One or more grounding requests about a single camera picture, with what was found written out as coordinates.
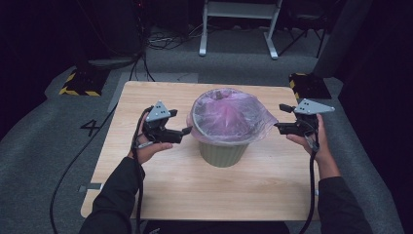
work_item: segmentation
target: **clear plastic wrap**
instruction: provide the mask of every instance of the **clear plastic wrap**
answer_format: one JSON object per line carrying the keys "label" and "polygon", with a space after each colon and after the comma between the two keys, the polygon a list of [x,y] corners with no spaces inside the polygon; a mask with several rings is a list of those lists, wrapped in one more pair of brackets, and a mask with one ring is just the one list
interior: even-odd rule
{"label": "clear plastic wrap", "polygon": [[197,140],[213,145],[250,144],[267,136],[278,123],[257,97],[230,88],[198,97],[187,118]]}

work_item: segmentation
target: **fingers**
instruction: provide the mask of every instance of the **fingers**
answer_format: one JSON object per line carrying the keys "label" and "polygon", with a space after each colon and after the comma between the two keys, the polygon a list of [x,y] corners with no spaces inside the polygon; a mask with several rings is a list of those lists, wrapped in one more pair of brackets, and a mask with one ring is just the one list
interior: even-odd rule
{"label": "fingers", "polygon": [[319,119],[319,130],[324,131],[324,120],[320,114],[317,114],[317,118]]}
{"label": "fingers", "polygon": [[173,145],[171,143],[154,143],[144,148],[138,149],[138,162],[140,164],[146,163],[154,156],[154,154],[171,148],[173,148]]}
{"label": "fingers", "polygon": [[142,133],[143,123],[146,121],[146,117],[148,116],[148,114],[149,114],[149,113],[145,113],[145,114],[143,115],[142,123],[140,123],[140,126],[139,126],[139,134]]}
{"label": "fingers", "polygon": [[286,136],[287,139],[291,140],[292,142],[298,143],[300,145],[306,146],[307,145],[307,141],[301,137],[301,136],[297,136],[297,135],[287,135]]}

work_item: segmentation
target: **person's right hand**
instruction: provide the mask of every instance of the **person's right hand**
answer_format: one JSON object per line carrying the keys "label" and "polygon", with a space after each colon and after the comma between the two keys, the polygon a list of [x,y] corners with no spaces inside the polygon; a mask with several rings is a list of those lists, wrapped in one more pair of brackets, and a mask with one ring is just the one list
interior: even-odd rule
{"label": "person's right hand", "polygon": [[[328,147],[324,122],[320,114],[317,114],[317,118],[319,119],[319,152],[317,152],[315,160],[319,165],[319,178],[323,179],[327,177],[340,176],[340,171],[333,156],[331,155],[330,148]],[[312,153],[312,149],[304,137],[287,135],[286,138],[302,145],[309,154]]]}
{"label": "person's right hand", "polygon": [[[319,119],[319,152],[316,155],[316,161],[331,156],[322,116],[320,114],[317,114],[317,118]],[[302,145],[309,154],[312,153],[312,149],[310,148],[309,143],[304,137],[297,135],[287,135],[286,138]]]}

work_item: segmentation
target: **black sleeve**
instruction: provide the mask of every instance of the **black sleeve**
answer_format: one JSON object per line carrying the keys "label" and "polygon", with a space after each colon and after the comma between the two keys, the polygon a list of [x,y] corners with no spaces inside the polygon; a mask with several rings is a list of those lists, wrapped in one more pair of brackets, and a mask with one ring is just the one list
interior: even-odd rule
{"label": "black sleeve", "polygon": [[131,233],[130,217],[139,188],[136,167],[141,168],[134,159],[122,160],[94,199],[92,213],[79,233]]}
{"label": "black sleeve", "polygon": [[339,176],[319,182],[319,219],[322,234],[373,233],[356,197]]}

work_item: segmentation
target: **cable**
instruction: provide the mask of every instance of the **cable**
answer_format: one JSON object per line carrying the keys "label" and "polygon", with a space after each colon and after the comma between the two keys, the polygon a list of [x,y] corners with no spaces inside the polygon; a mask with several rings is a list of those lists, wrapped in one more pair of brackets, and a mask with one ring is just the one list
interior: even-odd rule
{"label": "cable", "polygon": [[[315,131],[316,136],[316,144],[319,144],[319,133]],[[310,192],[311,192],[311,204],[310,204],[310,211],[307,216],[307,220],[304,223],[303,227],[300,230],[300,234],[303,234],[307,231],[307,228],[310,226],[310,223],[313,219],[315,204],[316,204],[316,182],[314,176],[314,161],[316,159],[317,152],[315,150],[312,151],[310,157]]]}
{"label": "cable", "polygon": [[180,34],[176,33],[172,35],[166,35],[166,32],[153,32],[148,39],[148,47],[153,50],[172,50],[176,47],[181,46],[185,42],[191,41],[196,37],[200,37],[202,35],[202,32],[195,36],[192,34],[199,28],[201,28],[202,25],[203,24],[201,23],[200,25],[192,29],[188,33],[188,38],[182,37]]}
{"label": "cable", "polygon": [[[133,67],[131,68],[131,75],[130,75],[130,79],[133,75],[133,70],[136,68],[138,60],[136,60],[133,64]],[[56,228],[56,224],[55,224],[55,216],[54,216],[54,204],[55,204],[55,198],[57,195],[57,191],[60,188],[61,183],[63,182],[64,177],[66,176],[67,172],[70,170],[70,168],[72,167],[72,165],[76,162],[76,160],[79,158],[79,156],[83,153],[83,151],[85,151],[85,149],[89,146],[89,144],[92,142],[92,140],[94,140],[94,138],[97,136],[97,134],[100,132],[100,130],[103,128],[103,126],[106,124],[107,120],[109,119],[109,117],[113,114],[113,112],[115,111],[116,107],[118,106],[118,103],[115,104],[115,106],[112,108],[112,110],[110,111],[110,113],[106,116],[106,118],[103,120],[103,123],[100,125],[100,127],[97,129],[97,131],[94,133],[93,136],[91,136],[91,138],[88,140],[88,142],[86,142],[86,144],[82,147],[82,149],[76,154],[76,156],[73,158],[73,160],[69,163],[69,165],[66,167],[66,169],[64,170],[63,174],[61,175],[57,186],[55,188],[55,191],[52,195],[52,200],[49,206],[49,218],[50,218],[50,222],[53,228],[53,231],[55,234],[57,234],[57,228]]]}
{"label": "cable", "polygon": [[153,82],[156,82],[155,79],[152,77],[151,73],[149,72],[148,64],[146,63],[146,53],[142,55],[143,59],[143,66],[145,67],[146,75],[149,81],[149,77],[152,79]]}
{"label": "cable", "polygon": [[141,207],[142,207],[142,197],[143,197],[143,173],[142,173],[142,169],[141,166],[139,164],[139,161],[137,159],[137,147],[138,145],[136,145],[136,142],[138,141],[138,138],[141,136],[139,134],[139,128],[140,125],[142,123],[143,120],[143,116],[146,113],[149,113],[152,110],[152,107],[146,108],[143,112],[142,115],[140,115],[139,120],[137,121],[137,125],[136,125],[136,130],[134,131],[134,135],[133,135],[133,139],[131,141],[131,152],[133,155],[133,159],[136,162],[135,166],[136,166],[136,175],[137,175],[137,185],[139,187],[139,197],[137,198],[137,206],[136,206],[136,229],[135,232],[136,234],[140,233],[140,211],[141,211]]}
{"label": "cable", "polygon": [[137,69],[136,69],[136,66],[135,66],[135,67],[134,67],[134,78],[136,78],[136,81],[139,81],[139,79],[137,78],[136,71],[137,71]]}
{"label": "cable", "polygon": [[[114,63],[110,63],[110,64],[96,64],[96,63],[91,63],[91,66],[94,67],[96,70],[113,70],[113,69],[119,69],[125,66],[128,66],[130,64],[133,64],[135,61],[137,61],[141,54],[143,49],[139,49],[136,54],[133,55],[126,55],[123,53],[119,53],[115,50],[113,50],[104,40],[103,38],[100,36],[100,34],[98,33],[96,27],[94,26],[94,24],[92,23],[91,18],[88,16],[85,8],[83,7],[83,5],[79,2],[79,0],[76,0],[79,8],[81,9],[83,15],[85,16],[85,18],[87,19],[88,23],[90,24],[90,26],[92,27],[94,34],[96,35],[96,37],[98,38],[98,40],[106,47],[107,50],[109,50],[110,52],[114,53],[115,55],[121,56],[121,57],[130,57],[130,60],[127,61],[120,61],[120,62],[114,62]],[[143,34],[143,28],[141,28],[141,30],[139,30],[139,40],[143,41],[141,39],[141,35]]]}

